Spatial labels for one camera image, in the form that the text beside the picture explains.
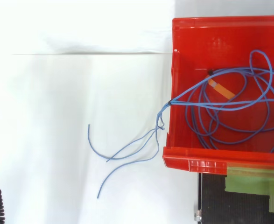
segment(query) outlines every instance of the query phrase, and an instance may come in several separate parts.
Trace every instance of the red plastic bin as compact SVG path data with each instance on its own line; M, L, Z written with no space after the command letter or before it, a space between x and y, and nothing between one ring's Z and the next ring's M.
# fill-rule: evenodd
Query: red plastic bin
M274 68L274 16L174 19L172 98L202 81L208 70L249 67L249 54L254 49L264 51ZM253 65L268 68L266 60L258 54L253 57ZM223 75L214 80L234 93L240 91L244 83L239 74ZM211 86L207 86L207 92L213 101L227 100ZM238 100L252 100L259 95L257 85L248 79L248 86ZM274 126L274 102L270 102L270 106L271 117L266 128ZM241 111L221 112L219 118L235 128L256 130L263 123L266 113L265 103L258 103ZM207 126L210 118L206 113L202 113L202 117ZM215 137L226 141L246 136L246 133L235 133L222 127L215 133ZM259 133L242 144L217 144L219 150L204 149L186 124L185 107L173 105L163 159L169 168L222 175L227 173L227 166L236 164L274 169L274 153L269 153L273 145L274 131L271 131Z

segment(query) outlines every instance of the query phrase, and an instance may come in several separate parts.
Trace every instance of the white backdrop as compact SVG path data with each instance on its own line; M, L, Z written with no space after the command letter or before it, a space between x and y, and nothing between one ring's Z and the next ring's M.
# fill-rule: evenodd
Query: white backdrop
M0 0L0 53L171 53L174 17L271 14L274 0Z

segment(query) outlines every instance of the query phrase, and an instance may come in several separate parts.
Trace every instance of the green tape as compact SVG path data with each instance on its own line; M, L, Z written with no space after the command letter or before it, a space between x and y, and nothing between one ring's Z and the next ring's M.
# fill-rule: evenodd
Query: green tape
M269 181L260 177L227 176L225 191L254 195L269 195Z
M274 212L274 170L228 167L225 191L269 195L269 211Z

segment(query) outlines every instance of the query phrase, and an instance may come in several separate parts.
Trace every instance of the blue wire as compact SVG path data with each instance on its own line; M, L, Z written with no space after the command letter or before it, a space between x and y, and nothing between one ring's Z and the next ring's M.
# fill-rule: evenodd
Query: blue wire
M268 70L266 69L260 69L260 68L254 68L253 65L252 65L252 57L253 57L253 54L254 53L258 53L258 54L261 54L264 56L264 58L266 59L267 61L267 64L268 64ZM206 86L208 84L208 80L214 78L214 77L217 77L217 76L221 76L221 75L224 75L224 74L229 74L229 73L239 73L242 75L242 77L244 78L244 85L242 87L242 90L240 92L238 92L232 99L228 100L227 102L222 102L222 103L216 103L216 102L211 102L210 99L208 98L207 94L206 94ZM262 75L265 75L265 74L269 74L269 81L266 81ZM107 159L106 162L108 162L109 160L121 160L121 159L125 159L125 158L128 158L130 156L133 156L135 154L137 154L139 151L141 151L145 145L149 142L149 140L152 138L152 136L155 134L155 141L156 141L156 145L157 145L157 150L155 152L155 154L148 158L148 159L144 159L144 160L135 160L135 161L132 161L132 162L128 162L128 163L124 163L122 164L121 166L118 166L116 167L105 179L104 181L102 182L101 186L100 186L100 189L98 191L98 196L97 198L99 197L100 193L101 193L101 190L105 184L105 182L107 181L107 179L111 176L112 173L114 173L117 169L123 167L123 166L126 166L126 165L129 165L129 164L133 164L133 163L137 163L137 162L144 162L144 161L148 161L148 160L151 160L153 158L156 157L156 155L159 153L159 150L160 150L160 146L159 146L159 142L158 142L158 137L157 137L157 131L159 129L162 129L164 130L164 122L163 122L163 119L162 119L162 113L168 108L170 107L170 105L182 105L182 106L185 106L185 119L186 119L186 122L187 122L187 125L190 127L190 129L196 133L200 143L202 144L202 146L204 148L207 148L207 149L217 149L216 145L214 144L213 141L216 141L216 142L220 142L220 143L223 143L223 144L239 144L239 143L242 143L242 142L245 142L247 141L248 139L252 138L253 136L257 135L258 133L260 132L267 132L267 131L272 131L274 130L274 127L271 127L271 128L265 128L268 120L269 120L269 116L270 116L270 106L269 106L269 102L274 102L274 99L268 99L267 98L267 93L269 91L271 91L274 95L274 88L272 87L272 81L273 81L273 76L274 76L274 70L272 68L272 65L271 65L271 62L269 60L269 58L267 57L267 55L260 51L260 50L253 50L251 53L250 53L250 56L249 56L249 67L241 67L241 68L230 68L230 69L219 69L219 70L216 70L213 72L213 75L205 78L204 80L202 80L201 82L197 83L196 85L190 87L189 89L187 89L186 91L184 91L183 93L181 93L180 95L178 95L177 97L173 98L172 100L170 100L168 103L166 103L162 109L157 113L157 116L156 116L156 121L155 121L155 128L151 129L150 131L148 131L144 136L142 136L141 138L139 139L136 139L130 143L128 143L127 145L125 145L124 147L122 147L119 151L117 151L112 157L109 157L109 156L105 156L105 155L102 155L100 154L98 151L96 151L94 149L94 147L92 146L91 144L91 140L90 140L90 125L88 125L88 141L89 141L89 144L92 148L92 150L97 154L99 155L100 157L104 158L104 159ZM246 100L246 101L233 101L235 100L240 94L243 93L243 91L246 89L246 86L247 86L247 78L250 77L250 78L253 78L256 82L256 84L258 85L259 89L260 89L260 92L261 92L261 95L257 98L257 99L254 99L254 100ZM265 90L263 90L263 88L261 87L260 83L259 83L259 80L261 80L262 82L264 82L267 87ZM199 92L199 97L198 97L198 102L190 102L191 101L191 98L192 96L194 95L194 93L196 92L196 90L198 90L200 88L200 92ZM189 93L190 92L190 95L188 97L188 100L187 101L181 101L179 100L181 97L183 97L185 94ZM231 127L231 126L228 126L222 122L220 122L219 120L219 116L218 116L218 113L220 111L237 111L237 110L242 110L242 109L245 109L245 108L248 108L256 103L263 103L265 102L266 105L267 105L267 116L263 122L263 124L260 126L260 128L258 130L242 130L242 129L237 129L237 128L234 128L234 127ZM233 108L226 108L226 106L232 106L232 105L236 105L236 107L233 107ZM194 110L194 107L198 107L198 118L199 118L199 124L197 123L197 120L196 120L196 116L195 116L195 110ZM210 123L209 123L209 126L208 126L208 129L205 128L204 124L203 124L203 121L202 121L202 117L201 117L201 108L205 108L205 110L207 111L208 115L210 116L211 120L210 120ZM188 120L188 110L190 109L190 116L191 116L191 124ZM216 123L216 126L215 128L212 130L212 127L213 127L213 123ZM201 126L201 128L203 129L203 133L200 132L200 128L199 128L199 125ZM222 127L225 127L227 129L230 129L230 130L233 130L233 131L236 131L236 132L243 132L243 133L250 133L250 135L242 140L238 140L238 141L235 141L235 142L227 142L227 141L222 141L222 140L218 140L216 139L215 137L213 137L212 135L217 131L218 127L219 126L222 126ZM137 142L137 141L140 141L141 139L144 139L146 138L147 136L149 135L149 137L147 138L146 142L143 144L143 146L137 150L136 152L134 153L131 153L129 155L126 155L126 156L123 156L123 157L117 157L115 158L115 156L120 153L121 151L123 151L124 149L126 149L129 145ZM209 142L211 144L211 146L209 145L209 143L203 138L203 137L208 137L209 139Z

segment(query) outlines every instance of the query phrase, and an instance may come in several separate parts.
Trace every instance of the metal screw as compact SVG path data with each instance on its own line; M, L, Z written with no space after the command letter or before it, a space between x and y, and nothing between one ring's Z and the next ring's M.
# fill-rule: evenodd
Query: metal screw
M201 222L201 210L197 210L194 214L194 220L197 222Z

